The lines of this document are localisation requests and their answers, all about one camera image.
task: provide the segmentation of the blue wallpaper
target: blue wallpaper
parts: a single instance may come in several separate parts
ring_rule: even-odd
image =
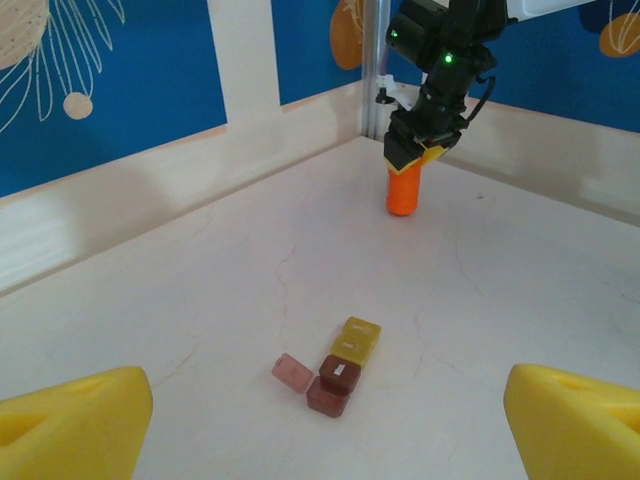
[[[226,123],[206,0],[7,2],[5,38],[42,34],[0,69],[0,196]]]
[[[355,2],[271,0],[281,105],[362,78],[359,66],[341,68],[331,49],[332,17],[336,10],[348,13],[348,4]],[[353,33],[345,31],[351,37],[348,40],[355,42]]]
[[[507,27],[487,46],[498,59],[491,100],[608,127],[640,131],[640,54],[612,58],[602,53],[600,35],[609,23],[609,1],[527,20]],[[394,0],[395,8],[400,1]],[[614,2],[613,18],[631,11],[631,0]],[[389,73],[419,84],[420,72],[390,58]],[[471,90],[480,97],[484,85]]]

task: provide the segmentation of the small plastic cube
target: small plastic cube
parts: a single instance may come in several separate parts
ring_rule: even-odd
[[[331,418],[338,418],[349,402],[349,392],[316,377],[307,390],[307,405]]]
[[[341,333],[331,346],[331,354],[364,368],[371,356],[373,347],[367,340]]]
[[[271,373],[296,393],[304,393],[313,378],[311,370],[286,353],[276,360]]]
[[[371,348],[374,348],[378,343],[381,330],[380,325],[356,317],[350,317],[342,327],[342,333],[368,341]]]
[[[353,362],[348,362],[335,355],[329,355],[320,367],[320,378],[347,392],[353,392],[362,368]]]

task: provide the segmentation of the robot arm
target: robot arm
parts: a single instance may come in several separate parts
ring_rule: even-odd
[[[427,74],[417,101],[398,98],[384,137],[390,167],[402,172],[425,150],[456,145],[489,99],[495,77],[483,74],[497,60],[483,43],[500,37],[507,25],[553,13],[591,0],[404,0],[386,33],[387,45]],[[473,82],[488,83],[474,110],[463,117]],[[379,86],[392,83],[387,76]]]

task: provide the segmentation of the dark red cube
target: dark red cube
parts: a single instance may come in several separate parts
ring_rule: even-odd
[[[320,378],[351,393],[360,379],[360,372],[362,372],[360,365],[329,355],[320,367]]]
[[[338,418],[347,406],[350,394],[347,390],[316,377],[307,390],[307,405],[309,408],[323,413],[331,418]]]

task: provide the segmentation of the pink cube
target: pink cube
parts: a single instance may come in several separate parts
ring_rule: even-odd
[[[311,370],[286,353],[276,360],[271,373],[296,393],[304,393],[313,378]]]

